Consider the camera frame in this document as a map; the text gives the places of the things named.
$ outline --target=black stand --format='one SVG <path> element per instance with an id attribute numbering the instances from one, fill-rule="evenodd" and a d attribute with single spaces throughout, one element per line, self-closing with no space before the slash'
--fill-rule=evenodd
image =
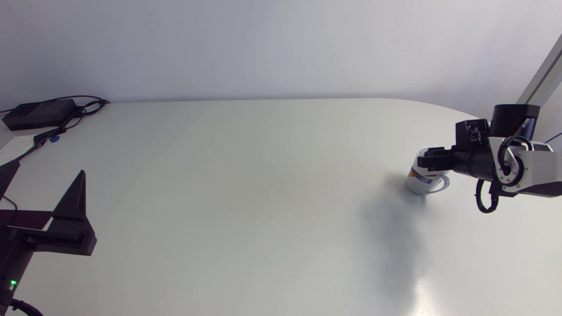
<path id="1" fill-rule="evenodd" d="M 51 217 L 47 231 L 37 230 Z M 13 299 L 34 252 L 89 256 L 96 242 L 96 234 L 86 217 L 83 170 L 52 212 L 0 210 L 0 315 L 5 315 L 9 306 L 31 312 L 29 315 L 41 315 L 29 304 Z"/>

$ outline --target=mug stripe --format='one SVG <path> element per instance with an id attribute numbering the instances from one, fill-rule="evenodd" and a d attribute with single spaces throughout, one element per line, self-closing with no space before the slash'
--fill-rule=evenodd
<path id="1" fill-rule="evenodd" d="M 433 179 L 427 178 L 427 177 L 436 177 L 437 174 L 430 174 L 427 176 L 423 176 L 419 173 L 416 172 L 416 170 L 414 170 L 414 168 L 412 167 L 412 169 L 410 169 L 410 173 L 408 174 L 408 177 L 416 177 L 416 179 L 420 180 L 423 183 L 427 183 L 430 184 Z"/>

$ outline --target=paper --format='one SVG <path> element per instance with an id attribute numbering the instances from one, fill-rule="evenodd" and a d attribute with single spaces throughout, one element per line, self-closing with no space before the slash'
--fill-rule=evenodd
<path id="1" fill-rule="evenodd" d="M 0 150 L 0 166 L 18 158 L 30 150 L 35 142 L 35 135 L 16 136 Z"/>

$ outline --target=mug handle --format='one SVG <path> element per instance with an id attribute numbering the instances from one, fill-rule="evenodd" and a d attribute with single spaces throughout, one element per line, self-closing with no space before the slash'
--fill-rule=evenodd
<path id="1" fill-rule="evenodd" d="M 446 175 L 438 175 L 438 177 L 443 179 L 443 187 L 441 187 L 439 190 L 429 191 L 429 192 L 427 192 L 427 194 L 441 192 L 444 189 L 448 188 L 449 185 L 451 184 L 451 181 L 449 180 L 449 177 L 447 177 Z"/>

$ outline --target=white wall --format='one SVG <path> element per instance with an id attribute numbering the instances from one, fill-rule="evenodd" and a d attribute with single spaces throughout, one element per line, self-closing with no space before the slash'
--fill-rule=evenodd
<path id="1" fill-rule="evenodd" d="M 559 0 L 4 0 L 0 107 L 397 97 L 490 116 L 562 31 Z"/>

